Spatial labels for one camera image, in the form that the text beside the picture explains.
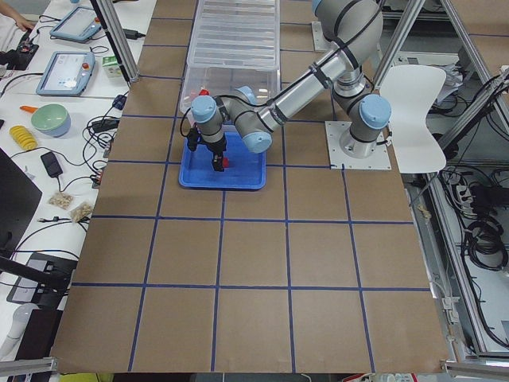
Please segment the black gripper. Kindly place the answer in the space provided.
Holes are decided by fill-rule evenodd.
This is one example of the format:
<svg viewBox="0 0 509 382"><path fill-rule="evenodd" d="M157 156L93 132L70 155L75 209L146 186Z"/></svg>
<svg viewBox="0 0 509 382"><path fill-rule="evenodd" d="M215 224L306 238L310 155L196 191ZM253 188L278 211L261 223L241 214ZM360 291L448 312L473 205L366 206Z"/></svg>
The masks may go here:
<svg viewBox="0 0 509 382"><path fill-rule="evenodd" d="M213 155L212 167L216 172L223 172L222 159L224 158L223 152L227 149L227 140L223 135L216 142L207 142L204 140L204 135L198 131L197 127L192 127L187 134L187 147L190 151L196 151L199 145L205 145Z"/></svg>

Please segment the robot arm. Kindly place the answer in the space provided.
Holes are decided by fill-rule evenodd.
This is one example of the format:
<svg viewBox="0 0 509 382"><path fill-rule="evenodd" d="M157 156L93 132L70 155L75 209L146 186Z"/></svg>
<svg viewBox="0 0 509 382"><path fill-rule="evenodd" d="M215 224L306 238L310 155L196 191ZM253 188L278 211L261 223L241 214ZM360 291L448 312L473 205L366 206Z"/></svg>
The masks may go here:
<svg viewBox="0 0 509 382"><path fill-rule="evenodd" d="M259 154L271 146L278 128L324 91L332 93L351 120L340 136L342 151L352 158L372 154L391 116L389 102L367 90L362 72L383 31L382 7L371 0L315 1L313 12L330 49L286 89L264 104L251 102L248 87L231 95L201 94L193 100L194 124L185 134L187 147L194 151L205 146L212 154L215 171L224 170L224 123L233 123L245 147Z"/></svg>

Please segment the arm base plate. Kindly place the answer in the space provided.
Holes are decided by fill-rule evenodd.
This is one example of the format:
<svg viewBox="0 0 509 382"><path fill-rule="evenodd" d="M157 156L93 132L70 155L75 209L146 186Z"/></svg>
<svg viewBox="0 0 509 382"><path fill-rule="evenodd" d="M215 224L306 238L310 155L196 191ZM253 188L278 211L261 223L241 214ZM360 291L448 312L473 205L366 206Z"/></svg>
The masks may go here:
<svg viewBox="0 0 509 382"><path fill-rule="evenodd" d="M328 156L332 170L391 170L390 159L383 134L373 142L360 142L353 138L351 122L326 121Z"/></svg>

